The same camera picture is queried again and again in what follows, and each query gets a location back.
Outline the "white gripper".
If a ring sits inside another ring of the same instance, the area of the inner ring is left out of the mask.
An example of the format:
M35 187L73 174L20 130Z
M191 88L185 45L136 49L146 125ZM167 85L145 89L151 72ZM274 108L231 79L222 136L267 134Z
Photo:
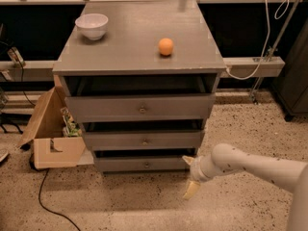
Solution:
M192 180L188 180L183 198L191 199L199 190L199 182L212 180L216 175L216 168L210 156L190 157L183 156L186 164L191 166L190 175Z

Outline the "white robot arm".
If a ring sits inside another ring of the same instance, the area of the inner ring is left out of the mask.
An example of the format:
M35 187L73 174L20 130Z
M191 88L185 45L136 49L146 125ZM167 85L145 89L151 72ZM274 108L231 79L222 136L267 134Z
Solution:
M246 171L293 195L287 231L308 231L308 164L241 151L217 144L207 156L183 156L190 167L184 199L192 198L203 182L217 176Z

